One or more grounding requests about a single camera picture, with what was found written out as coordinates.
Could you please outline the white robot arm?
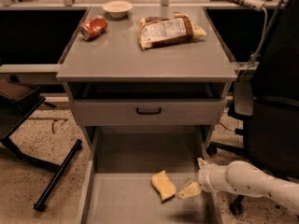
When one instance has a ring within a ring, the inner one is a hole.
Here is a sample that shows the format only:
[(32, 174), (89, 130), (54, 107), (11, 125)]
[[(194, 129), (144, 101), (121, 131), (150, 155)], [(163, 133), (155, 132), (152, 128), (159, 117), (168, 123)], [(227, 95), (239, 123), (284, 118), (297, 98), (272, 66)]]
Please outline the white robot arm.
[(228, 165), (198, 159), (197, 181), (189, 181), (178, 193), (181, 200), (205, 192), (228, 192), (249, 197), (266, 197), (299, 214), (299, 184), (273, 177), (246, 161)]

